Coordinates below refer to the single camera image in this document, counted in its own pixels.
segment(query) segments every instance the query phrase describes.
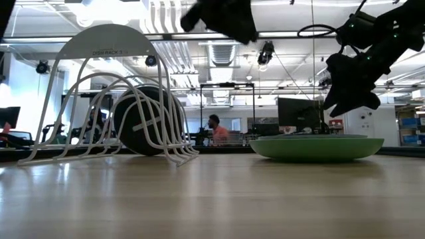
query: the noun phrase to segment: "orange shirt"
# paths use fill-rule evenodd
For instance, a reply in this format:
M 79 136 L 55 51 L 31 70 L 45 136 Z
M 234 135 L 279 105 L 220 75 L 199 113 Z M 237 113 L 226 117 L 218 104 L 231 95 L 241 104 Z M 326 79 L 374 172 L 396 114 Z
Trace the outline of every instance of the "orange shirt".
M 212 134 L 212 140 L 215 145 L 226 143 L 228 140 L 228 131 L 225 127 L 217 126 L 217 128 L 212 131 Z

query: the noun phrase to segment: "security camera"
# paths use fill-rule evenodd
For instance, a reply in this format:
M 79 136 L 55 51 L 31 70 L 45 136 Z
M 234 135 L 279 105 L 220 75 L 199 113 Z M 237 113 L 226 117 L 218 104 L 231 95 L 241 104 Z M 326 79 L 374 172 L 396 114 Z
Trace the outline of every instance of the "security camera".
M 50 67 L 48 66 L 47 60 L 40 60 L 39 64 L 35 68 L 35 71 L 39 74 L 48 74 L 50 72 Z
M 155 58 L 155 56 L 147 56 L 145 64 L 148 67 L 154 67 L 157 65 L 157 59 Z
M 266 41 L 263 46 L 263 49 L 260 51 L 260 55 L 258 56 L 257 63 L 260 66 L 267 65 L 269 61 L 273 58 L 274 45 L 272 41 Z

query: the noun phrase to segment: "window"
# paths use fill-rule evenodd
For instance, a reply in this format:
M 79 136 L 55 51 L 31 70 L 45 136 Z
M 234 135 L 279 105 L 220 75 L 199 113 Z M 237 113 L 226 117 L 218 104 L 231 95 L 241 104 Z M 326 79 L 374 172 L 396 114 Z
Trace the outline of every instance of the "window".
M 230 131 L 240 131 L 240 121 L 240 118 L 220 118 L 220 125 Z M 189 133 L 198 133 L 200 127 L 207 128 L 207 123 L 208 118 L 202 119 L 202 125 L 200 118 L 187 118 L 187 124 L 189 125 Z

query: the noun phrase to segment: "man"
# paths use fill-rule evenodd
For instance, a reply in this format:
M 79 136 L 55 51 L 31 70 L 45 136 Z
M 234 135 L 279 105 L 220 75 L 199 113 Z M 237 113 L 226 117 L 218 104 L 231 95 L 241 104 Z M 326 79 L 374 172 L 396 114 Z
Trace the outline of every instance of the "man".
M 220 145 L 221 143 L 226 143 L 228 140 L 228 131 L 226 128 L 219 126 L 220 119 L 217 115 L 210 115 L 208 120 L 208 126 L 212 129 L 212 140 L 214 145 Z

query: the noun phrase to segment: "wooden table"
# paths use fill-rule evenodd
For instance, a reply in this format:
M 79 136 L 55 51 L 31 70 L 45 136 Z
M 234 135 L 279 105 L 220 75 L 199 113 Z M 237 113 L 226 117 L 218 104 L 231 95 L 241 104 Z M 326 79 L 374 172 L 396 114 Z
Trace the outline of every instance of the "wooden table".
M 424 238 L 425 160 L 274 163 L 255 154 L 0 169 L 0 237 Z

